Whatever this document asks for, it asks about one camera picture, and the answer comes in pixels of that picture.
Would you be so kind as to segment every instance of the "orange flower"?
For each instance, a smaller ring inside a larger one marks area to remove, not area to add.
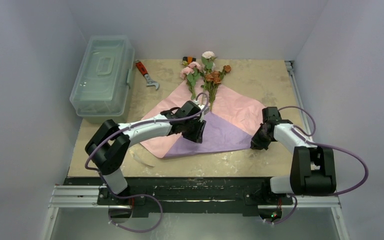
[[[214,80],[214,77],[211,74],[205,75],[205,80],[207,82],[212,82]]]
[[[226,73],[230,73],[231,70],[232,70],[232,68],[231,68],[230,65],[225,65],[225,66],[223,67],[223,70],[224,70]]]
[[[214,77],[214,78],[218,78],[220,76],[220,72],[219,71],[213,71],[211,73],[211,75]]]
[[[215,84],[221,84],[222,83],[222,79],[217,76],[217,77],[214,78],[214,83]]]

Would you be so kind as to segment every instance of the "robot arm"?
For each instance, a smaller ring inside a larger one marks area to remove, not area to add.
[[[113,120],[107,120],[86,145],[85,150],[88,155],[91,155],[97,146],[106,138],[117,131],[127,128],[127,130],[117,135],[114,139],[111,139],[114,141],[111,145],[109,143],[104,144],[92,158],[93,163],[108,183],[108,187],[111,188],[115,194],[120,194],[128,186],[120,169],[128,148],[148,139],[172,134],[182,134],[184,138],[192,142],[202,143],[203,132],[206,125],[206,121],[204,120],[205,112],[200,116],[187,120],[170,122],[157,120],[182,119],[197,114],[203,108],[203,105],[197,105],[192,101],[187,101],[182,107],[162,111],[153,118],[138,122],[117,124]],[[150,123],[144,123],[130,128],[130,126],[139,122]]]
[[[336,190],[333,149],[311,145],[292,129],[291,121],[282,119],[277,107],[262,110],[263,120],[251,140],[251,149],[267,150],[271,142],[280,142],[292,153],[290,175],[270,179],[275,194],[326,195]],[[311,163],[319,169],[311,169]]]

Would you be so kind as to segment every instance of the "wooden table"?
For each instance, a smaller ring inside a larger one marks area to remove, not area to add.
[[[157,91],[155,87],[146,87],[144,77],[135,71],[128,122],[139,121],[182,81],[179,73],[183,66],[179,59],[146,59],[142,62],[160,87]],[[232,67],[232,72],[223,80],[223,84],[239,94],[256,99],[267,107],[297,106],[283,60],[217,59],[215,63],[217,66]],[[296,109],[283,110],[282,118],[303,125]],[[88,157],[85,145],[99,126],[82,121],[68,177],[98,176],[86,170],[84,164]],[[139,163],[132,153],[154,167]],[[271,177],[289,174],[291,162],[292,154],[278,142],[271,143],[268,150],[246,149],[170,159],[156,158],[142,145],[136,144],[129,149],[121,169],[126,177]]]

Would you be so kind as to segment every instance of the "plastic storage box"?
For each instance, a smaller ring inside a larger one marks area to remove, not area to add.
[[[92,36],[70,96],[77,115],[93,124],[125,123],[134,83],[135,50],[125,35]]]

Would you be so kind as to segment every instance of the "white flower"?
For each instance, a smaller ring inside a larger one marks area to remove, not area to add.
[[[202,54],[202,56],[206,59],[210,59],[212,57],[215,57],[216,55],[212,51],[206,51]]]

